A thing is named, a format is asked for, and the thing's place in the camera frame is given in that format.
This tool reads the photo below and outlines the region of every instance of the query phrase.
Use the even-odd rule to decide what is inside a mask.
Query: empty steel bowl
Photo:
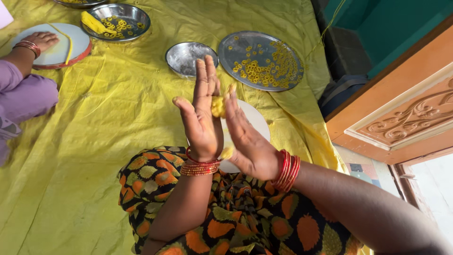
[[[109,36],[105,36],[104,34],[98,34],[87,27],[80,21],[80,27],[82,30],[89,36],[94,37],[96,39],[106,41],[106,42],[130,42],[141,35],[143,35],[146,31],[148,31],[149,27],[151,26],[151,20],[149,19],[148,14],[140,8],[137,8],[133,5],[126,5],[126,4],[108,4],[108,5],[100,5],[96,6],[90,10],[87,10],[89,14],[95,17],[97,20],[107,19],[111,16],[116,16],[116,19],[122,19],[126,21],[128,25],[131,25],[130,29],[126,29],[121,31],[124,38],[110,38]],[[117,25],[118,22],[116,19],[109,20],[114,25]],[[137,23],[142,23],[145,25],[145,28],[139,28]]]
[[[57,2],[59,4],[62,4],[67,7],[71,7],[74,9],[89,9],[93,8],[96,5],[103,5],[107,3],[109,0],[86,0],[86,3],[68,3],[64,1],[59,1],[59,0],[53,0],[54,2]]]
[[[171,46],[165,53],[165,61],[169,67],[180,77],[194,80],[197,76],[195,61],[210,55],[214,65],[219,65],[217,53],[208,46],[196,42],[184,42]]]

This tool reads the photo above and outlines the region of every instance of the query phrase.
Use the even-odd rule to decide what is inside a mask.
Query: floral printed dress
[[[141,253],[150,224],[178,182],[185,150],[143,150],[118,174],[119,205],[129,213],[135,254]],[[157,254],[356,255],[361,247],[341,223],[296,190],[284,193],[269,181],[218,171],[203,224]]]

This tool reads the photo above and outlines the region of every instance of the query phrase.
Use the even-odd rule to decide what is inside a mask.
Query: woman
[[[357,254],[364,243],[377,254],[452,254],[432,222],[401,199],[298,157],[289,162],[250,125],[235,91],[226,95],[226,122],[237,148],[229,160],[241,173],[211,171],[223,148],[220,120],[210,110],[219,88],[207,56],[197,61],[193,104],[173,100],[189,159],[183,147],[161,146],[120,171],[119,204],[129,212],[133,252],[337,255]]]
[[[33,33],[0,58],[0,166],[10,151],[6,140],[21,132],[18,124],[45,114],[58,102],[57,84],[30,74],[33,61],[58,41],[50,32]]]

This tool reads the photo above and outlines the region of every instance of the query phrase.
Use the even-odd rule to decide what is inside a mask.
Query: yellow plastic sheet
[[[15,18],[0,31],[0,54],[22,30],[46,22],[78,25],[80,10],[51,0],[3,1]],[[310,0],[127,0],[145,10],[151,31],[130,44],[93,41],[92,54],[60,70],[34,71],[59,85],[59,103],[21,124],[0,168],[0,254],[129,254],[127,214],[117,205],[118,170],[143,148],[185,146],[174,96],[192,98],[194,82],[166,65],[173,44],[197,41],[217,49],[240,30],[272,34],[291,45],[308,68],[294,89],[267,93],[238,84],[257,108],[271,142],[303,160],[343,172],[316,97],[329,81]],[[222,89],[236,82],[219,66]]]

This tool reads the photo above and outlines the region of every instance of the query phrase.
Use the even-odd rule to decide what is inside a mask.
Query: bangle
[[[283,166],[277,179],[271,181],[270,183],[276,189],[288,192],[293,186],[299,173],[300,157],[291,156],[286,150],[281,150],[280,152],[284,156]]]
[[[212,162],[198,162],[190,157],[190,147],[186,149],[187,159],[181,166],[180,173],[186,176],[201,176],[217,172],[221,160],[214,160]]]
[[[32,50],[34,52],[34,56],[35,56],[34,59],[37,59],[41,55],[41,50],[39,49],[39,47],[35,43],[32,43],[30,41],[22,40],[22,41],[16,43],[16,45],[14,45],[13,49],[16,48],[16,47],[19,47],[19,46],[20,47],[26,47],[26,48]]]

